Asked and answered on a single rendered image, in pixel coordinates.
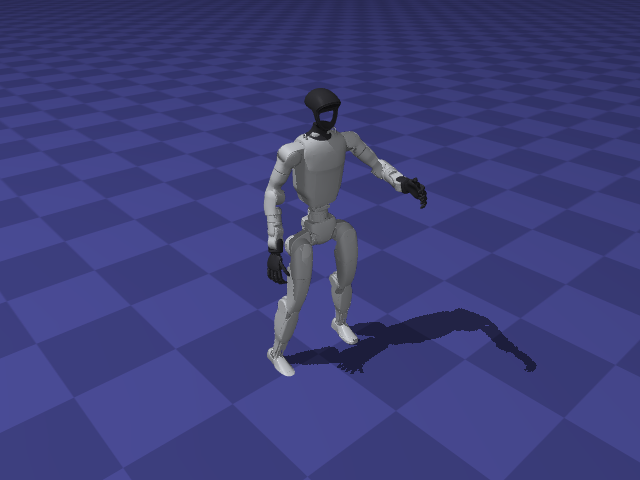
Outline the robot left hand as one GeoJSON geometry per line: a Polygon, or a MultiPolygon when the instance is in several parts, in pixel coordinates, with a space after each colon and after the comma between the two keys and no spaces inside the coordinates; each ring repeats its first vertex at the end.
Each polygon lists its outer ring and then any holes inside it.
{"type": "Polygon", "coordinates": [[[424,190],[425,189],[424,185],[420,184],[417,178],[409,179],[404,176],[399,176],[396,178],[396,181],[401,183],[402,193],[404,194],[410,193],[413,197],[421,201],[420,204],[423,204],[423,205],[420,207],[420,209],[426,206],[427,193],[424,190]]]}

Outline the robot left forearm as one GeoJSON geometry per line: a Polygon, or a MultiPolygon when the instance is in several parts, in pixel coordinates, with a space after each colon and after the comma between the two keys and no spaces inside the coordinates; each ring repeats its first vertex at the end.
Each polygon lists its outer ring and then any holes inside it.
{"type": "Polygon", "coordinates": [[[386,166],[382,169],[382,172],[381,172],[382,179],[388,182],[390,185],[392,185],[392,187],[395,188],[396,191],[402,192],[401,183],[396,181],[396,178],[403,175],[400,172],[398,172],[397,169],[394,168],[387,161],[382,159],[381,161],[386,164],[386,166]]]}

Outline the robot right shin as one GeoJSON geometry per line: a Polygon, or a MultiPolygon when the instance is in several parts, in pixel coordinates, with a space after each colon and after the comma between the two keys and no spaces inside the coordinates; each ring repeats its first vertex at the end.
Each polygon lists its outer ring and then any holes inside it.
{"type": "Polygon", "coordinates": [[[278,301],[278,309],[275,314],[274,330],[275,340],[272,354],[277,360],[278,355],[283,356],[288,341],[291,339],[298,322],[299,312],[294,312],[289,317],[286,307],[287,300],[282,298],[278,301]],[[282,351],[282,353],[281,353],[282,351]],[[277,354],[276,354],[277,353],[277,354]],[[279,354],[278,354],[279,353],[279,354]]]}

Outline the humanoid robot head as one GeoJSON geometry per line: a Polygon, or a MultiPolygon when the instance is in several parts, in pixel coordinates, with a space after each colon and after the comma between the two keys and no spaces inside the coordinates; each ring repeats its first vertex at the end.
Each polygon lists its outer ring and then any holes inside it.
{"type": "MultiPolygon", "coordinates": [[[[318,137],[311,138],[319,141],[326,141],[331,138],[331,133],[327,134],[327,131],[331,130],[336,123],[338,108],[341,104],[339,98],[330,90],[325,88],[316,88],[310,91],[305,97],[305,105],[313,111],[316,122],[313,122],[312,128],[305,133],[308,137],[312,132],[318,133],[318,137]],[[319,115],[324,112],[333,111],[333,118],[330,122],[320,121],[319,115]]],[[[305,136],[305,135],[304,135],[305,136]]]]}

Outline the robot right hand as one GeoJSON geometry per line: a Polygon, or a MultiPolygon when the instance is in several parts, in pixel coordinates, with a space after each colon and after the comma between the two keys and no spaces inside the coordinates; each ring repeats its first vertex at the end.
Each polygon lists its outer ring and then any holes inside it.
{"type": "Polygon", "coordinates": [[[283,240],[282,239],[278,239],[277,240],[277,245],[276,245],[276,250],[274,249],[270,249],[268,247],[268,252],[270,252],[270,256],[268,258],[268,262],[267,262],[267,275],[268,278],[273,280],[275,283],[278,284],[286,284],[288,283],[287,281],[284,281],[284,279],[282,278],[282,272],[281,270],[283,269],[283,271],[285,272],[285,274],[287,276],[290,276],[290,273],[287,271],[287,269],[285,268],[285,266],[282,263],[282,257],[280,255],[280,253],[283,252],[283,240]]]}

